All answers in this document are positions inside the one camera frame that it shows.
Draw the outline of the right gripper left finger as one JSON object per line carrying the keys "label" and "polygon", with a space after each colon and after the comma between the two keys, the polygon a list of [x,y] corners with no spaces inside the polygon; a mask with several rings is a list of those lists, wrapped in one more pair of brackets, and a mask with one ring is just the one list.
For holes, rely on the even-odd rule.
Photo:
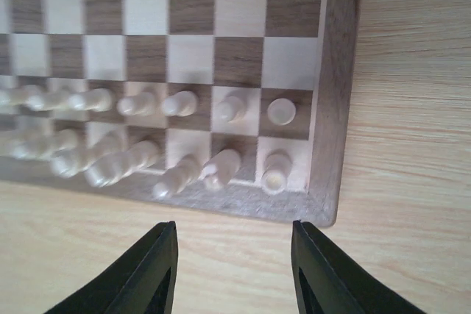
{"label": "right gripper left finger", "polygon": [[170,313],[178,261],[176,223],[152,227],[88,284],[48,313]]}

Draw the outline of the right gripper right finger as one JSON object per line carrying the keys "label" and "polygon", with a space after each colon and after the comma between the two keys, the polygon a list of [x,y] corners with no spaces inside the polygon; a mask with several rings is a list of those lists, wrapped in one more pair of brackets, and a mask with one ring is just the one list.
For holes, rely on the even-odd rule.
{"label": "right gripper right finger", "polygon": [[309,222],[293,222],[291,266],[300,313],[423,312]]}

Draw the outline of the white pawn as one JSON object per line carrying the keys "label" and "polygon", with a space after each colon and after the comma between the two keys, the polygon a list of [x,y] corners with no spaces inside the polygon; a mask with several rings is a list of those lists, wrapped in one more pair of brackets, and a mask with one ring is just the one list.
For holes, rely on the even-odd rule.
{"label": "white pawn", "polygon": [[113,95],[110,90],[98,88],[87,92],[74,93],[68,98],[72,110],[105,112],[111,109]]}
{"label": "white pawn", "polygon": [[123,116],[148,116],[155,113],[156,99],[150,92],[140,92],[119,100],[117,110]]}
{"label": "white pawn", "polygon": [[54,92],[37,92],[26,100],[26,106],[33,111],[64,111],[69,109],[68,99],[72,92],[61,88]]}
{"label": "white pawn", "polygon": [[237,96],[226,96],[216,105],[215,115],[220,121],[231,122],[242,118],[246,113],[247,105]]}
{"label": "white pawn", "polygon": [[189,116],[197,111],[197,107],[197,95],[188,90],[180,91],[167,97],[161,104],[161,110],[166,116]]}

